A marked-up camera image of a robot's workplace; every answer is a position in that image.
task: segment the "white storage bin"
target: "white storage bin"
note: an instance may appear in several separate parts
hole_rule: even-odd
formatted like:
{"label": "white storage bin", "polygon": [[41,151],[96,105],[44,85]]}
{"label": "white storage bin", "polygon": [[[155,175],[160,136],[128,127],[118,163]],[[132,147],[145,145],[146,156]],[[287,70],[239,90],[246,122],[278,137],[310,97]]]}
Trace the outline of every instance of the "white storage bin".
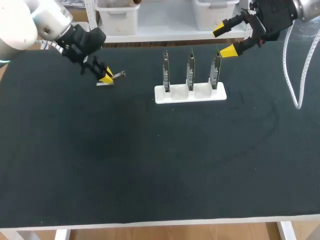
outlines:
{"label": "white storage bin", "polygon": [[103,31],[108,36],[135,35],[138,30],[138,9],[133,7],[108,7],[107,0],[96,0],[95,9],[100,13]]}
{"label": "white storage bin", "polygon": [[214,30],[225,19],[233,17],[240,0],[192,0],[196,25],[200,31]]}

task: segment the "table surface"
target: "table surface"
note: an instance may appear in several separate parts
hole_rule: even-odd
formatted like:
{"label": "table surface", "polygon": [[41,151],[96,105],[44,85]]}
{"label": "table surface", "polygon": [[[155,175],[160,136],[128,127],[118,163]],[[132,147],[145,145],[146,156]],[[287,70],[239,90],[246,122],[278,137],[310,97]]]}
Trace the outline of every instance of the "table surface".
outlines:
{"label": "table surface", "polygon": [[[310,44],[289,45],[295,89]],[[216,47],[193,46],[196,82]],[[320,52],[296,110],[282,47],[223,60],[226,101],[165,105],[165,48],[100,50],[127,73],[106,88],[54,51],[19,56],[0,82],[0,228],[320,214]],[[167,50],[181,84],[191,47]]]}

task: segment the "small metal object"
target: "small metal object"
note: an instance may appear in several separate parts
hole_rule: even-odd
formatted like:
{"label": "small metal object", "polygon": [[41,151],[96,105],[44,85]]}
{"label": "small metal object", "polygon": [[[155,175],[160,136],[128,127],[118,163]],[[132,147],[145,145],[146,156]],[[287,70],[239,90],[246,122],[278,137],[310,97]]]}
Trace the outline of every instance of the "small metal object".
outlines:
{"label": "small metal object", "polygon": [[111,78],[112,78],[112,80],[116,80],[116,79],[118,79],[120,77],[125,77],[125,76],[126,76],[126,72],[125,71],[121,71],[121,72],[113,75]]}
{"label": "small metal object", "polygon": [[169,56],[168,52],[163,55],[163,86],[166,93],[170,93],[170,76],[169,76]]}
{"label": "small metal object", "polygon": [[[113,75],[113,76],[111,77],[111,79],[112,79],[112,80],[116,80],[116,79],[118,79],[118,78],[125,77],[125,76],[126,76],[126,72],[125,72],[125,71],[121,71],[121,72]],[[112,84],[108,84],[108,83],[105,83],[105,82],[102,82],[102,81],[99,81],[99,82],[96,83],[96,86],[97,86],[97,87],[101,87],[101,86],[113,86],[113,85],[114,85],[113,83],[112,83]]]}
{"label": "small metal object", "polygon": [[221,68],[221,56],[219,51],[216,52],[216,55],[213,58],[210,70],[210,82],[213,90],[216,90],[219,82],[220,68]]}
{"label": "small metal object", "polygon": [[188,63],[186,65],[186,83],[188,85],[189,91],[194,90],[195,83],[195,65],[196,60],[194,56],[194,51],[189,55]]}

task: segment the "white stand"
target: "white stand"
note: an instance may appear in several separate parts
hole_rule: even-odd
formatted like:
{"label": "white stand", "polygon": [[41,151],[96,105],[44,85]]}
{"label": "white stand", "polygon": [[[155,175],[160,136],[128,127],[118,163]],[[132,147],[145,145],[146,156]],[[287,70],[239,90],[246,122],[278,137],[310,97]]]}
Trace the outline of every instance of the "white stand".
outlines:
{"label": "white stand", "polygon": [[156,104],[222,101],[227,99],[224,84],[219,82],[216,90],[213,90],[210,78],[208,82],[195,83],[193,91],[189,91],[187,84],[170,85],[170,92],[166,92],[163,85],[156,86],[154,96]]}

